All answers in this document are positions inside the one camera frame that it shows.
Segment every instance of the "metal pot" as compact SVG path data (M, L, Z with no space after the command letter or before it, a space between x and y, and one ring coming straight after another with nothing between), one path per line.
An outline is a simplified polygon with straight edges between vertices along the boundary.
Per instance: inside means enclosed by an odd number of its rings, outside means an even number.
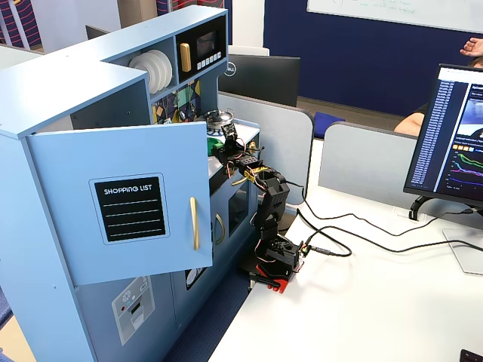
M221 130L222 126L233 123L233 113L216 109L205 114L208 130Z

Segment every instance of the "person's arm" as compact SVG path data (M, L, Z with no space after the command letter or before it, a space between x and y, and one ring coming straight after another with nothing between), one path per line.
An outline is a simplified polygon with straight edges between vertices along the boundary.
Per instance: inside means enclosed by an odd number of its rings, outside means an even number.
M460 53L468 57L483 56L483 39L471 38L466 42L463 49L460 50Z
M413 113L409 117L403 119L401 123L398 124L398 126L394 129L394 131L399 133L411 134L413 136L419 136L423 119L423 113Z

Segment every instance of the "oven window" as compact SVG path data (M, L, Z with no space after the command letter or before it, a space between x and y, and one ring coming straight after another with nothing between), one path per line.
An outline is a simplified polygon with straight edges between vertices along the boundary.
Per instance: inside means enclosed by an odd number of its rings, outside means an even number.
M202 60L210 55L216 49L217 32L209 32L206 35L198 38L196 41L196 48L198 49L198 59Z
M228 203L228 229L229 236L239 227L248 215L248 186L245 181L242 187L229 199Z

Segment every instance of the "whiteboard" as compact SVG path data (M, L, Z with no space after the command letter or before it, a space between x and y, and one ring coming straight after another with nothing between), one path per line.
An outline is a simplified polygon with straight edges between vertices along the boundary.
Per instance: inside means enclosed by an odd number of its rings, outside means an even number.
M307 11L483 32L483 0L308 0Z

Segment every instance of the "colorful patterned panel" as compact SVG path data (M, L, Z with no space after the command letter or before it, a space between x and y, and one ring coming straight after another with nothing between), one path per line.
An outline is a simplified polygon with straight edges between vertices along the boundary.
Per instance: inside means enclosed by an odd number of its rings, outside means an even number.
M184 88L162 98L154 105L155 123L193 122L200 116L202 99L199 80L196 79Z
M7 0L0 0L0 11L7 23L8 34L12 40L12 45L15 47L23 48L20 34L17 30L17 26L14 22L14 16L10 11ZM20 0L17 4L17 12L20 20L22 21L23 29L25 31L27 40L30 47L41 44L40 34L38 33L37 22L35 21L35 15L33 13L32 3L30 0ZM5 37L0 30L0 42L6 43Z

